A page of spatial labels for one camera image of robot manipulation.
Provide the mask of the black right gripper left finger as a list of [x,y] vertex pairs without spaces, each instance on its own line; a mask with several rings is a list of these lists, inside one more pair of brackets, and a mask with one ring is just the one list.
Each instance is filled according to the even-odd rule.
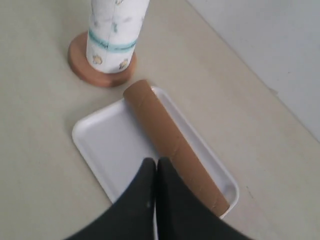
[[135,177],[101,216],[69,240],[153,240],[156,164],[145,158]]

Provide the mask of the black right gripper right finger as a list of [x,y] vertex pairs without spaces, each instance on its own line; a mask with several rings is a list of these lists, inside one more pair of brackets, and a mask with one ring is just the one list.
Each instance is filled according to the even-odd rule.
[[157,163],[156,224],[159,240],[248,240],[191,192],[167,157]]

